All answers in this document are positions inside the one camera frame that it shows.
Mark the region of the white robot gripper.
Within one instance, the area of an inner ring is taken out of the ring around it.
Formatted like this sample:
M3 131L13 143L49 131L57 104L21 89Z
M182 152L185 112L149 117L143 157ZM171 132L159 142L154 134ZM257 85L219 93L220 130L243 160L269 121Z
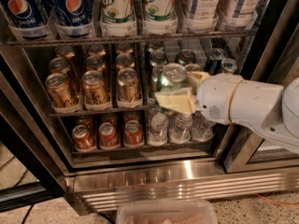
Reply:
M210 76L198 71L187 74L187 85L175 91L156 92L159 106L187 115L199 107L206 119L224 125L265 125L281 115L283 87L280 85L245 80L239 75ZM192 91L197 91L197 98Z

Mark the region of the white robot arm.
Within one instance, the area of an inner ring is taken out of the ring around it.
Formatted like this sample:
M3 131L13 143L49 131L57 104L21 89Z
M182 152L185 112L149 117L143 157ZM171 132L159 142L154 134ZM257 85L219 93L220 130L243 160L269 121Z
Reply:
M299 78L283 87L202 72L190 87L158 91L155 98L163 108L187 115L199 111L209 121L241 125L299 153Z

